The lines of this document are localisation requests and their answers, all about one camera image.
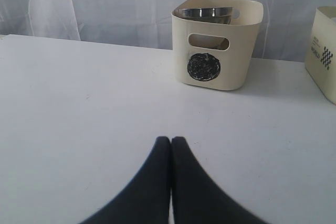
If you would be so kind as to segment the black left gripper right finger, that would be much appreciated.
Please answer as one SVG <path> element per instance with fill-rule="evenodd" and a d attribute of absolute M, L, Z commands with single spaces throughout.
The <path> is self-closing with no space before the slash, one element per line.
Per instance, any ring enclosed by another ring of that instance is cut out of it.
<path fill-rule="evenodd" d="M 175 223 L 265 223 L 220 189 L 184 137 L 172 139 L 171 152 Z"/>

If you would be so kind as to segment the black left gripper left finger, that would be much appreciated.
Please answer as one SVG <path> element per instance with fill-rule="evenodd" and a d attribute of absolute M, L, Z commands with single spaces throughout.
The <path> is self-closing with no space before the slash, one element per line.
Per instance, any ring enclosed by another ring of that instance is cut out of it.
<path fill-rule="evenodd" d="M 171 142 L 159 136 L 131 181 L 84 223 L 169 223 Z"/>

